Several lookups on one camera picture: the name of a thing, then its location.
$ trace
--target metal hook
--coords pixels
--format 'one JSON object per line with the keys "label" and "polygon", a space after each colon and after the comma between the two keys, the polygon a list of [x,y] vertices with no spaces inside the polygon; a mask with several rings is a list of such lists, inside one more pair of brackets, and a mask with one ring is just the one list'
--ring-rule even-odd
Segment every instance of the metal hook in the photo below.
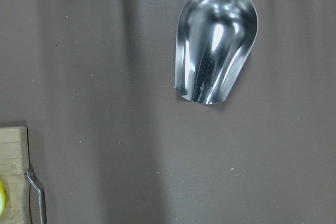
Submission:
{"label": "metal hook", "polygon": [[26,180],[35,188],[38,193],[39,200],[39,208],[40,208],[40,223],[47,223],[47,214],[46,214],[46,202],[44,197],[44,191],[41,185],[38,183],[37,179],[34,176],[34,172],[32,169],[28,169],[25,171]]}

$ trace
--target cutting board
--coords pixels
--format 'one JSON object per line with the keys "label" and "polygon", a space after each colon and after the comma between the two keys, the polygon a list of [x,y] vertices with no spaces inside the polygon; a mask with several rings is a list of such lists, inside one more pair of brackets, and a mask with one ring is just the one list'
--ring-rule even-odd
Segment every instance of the cutting board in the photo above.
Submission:
{"label": "cutting board", "polygon": [[0,224],[31,224],[29,183],[24,173],[29,168],[27,129],[0,128],[0,180],[4,184],[6,206]]}

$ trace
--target brown surface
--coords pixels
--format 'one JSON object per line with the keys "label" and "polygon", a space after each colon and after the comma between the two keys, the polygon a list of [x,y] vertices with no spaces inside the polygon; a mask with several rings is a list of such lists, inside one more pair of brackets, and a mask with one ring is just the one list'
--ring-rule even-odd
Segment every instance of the brown surface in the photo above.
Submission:
{"label": "brown surface", "polygon": [[0,129],[0,180],[5,188],[6,205],[1,224],[30,224],[28,190],[24,177],[29,168],[27,129]]}
{"label": "brown surface", "polygon": [[29,128],[49,224],[336,223],[335,0],[252,1],[252,54],[200,106],[173,88],[187,0],[1,0],[0,125]]}

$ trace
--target stainless steel scoop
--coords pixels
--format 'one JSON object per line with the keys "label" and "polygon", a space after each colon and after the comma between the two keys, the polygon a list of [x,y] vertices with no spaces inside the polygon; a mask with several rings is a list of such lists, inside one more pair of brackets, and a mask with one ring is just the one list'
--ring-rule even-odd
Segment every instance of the stainless steel scoop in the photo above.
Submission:
{"label": "stainless steel scoop", "polygon": [[203,104],[227,98],[256,39],[251,0],[189,0],[177,28],[175,88]]}

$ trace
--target wooden block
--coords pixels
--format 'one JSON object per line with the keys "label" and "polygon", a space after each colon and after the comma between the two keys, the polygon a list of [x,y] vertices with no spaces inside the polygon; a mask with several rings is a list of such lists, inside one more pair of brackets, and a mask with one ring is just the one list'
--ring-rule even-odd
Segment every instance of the wooden block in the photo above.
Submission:
{"label": "wooden block", "polygon": [[24,172],[29,168],[27,129],[0,129],[0,180],[4,184],[6,206],[0,224],[31,224],[29,183]]}

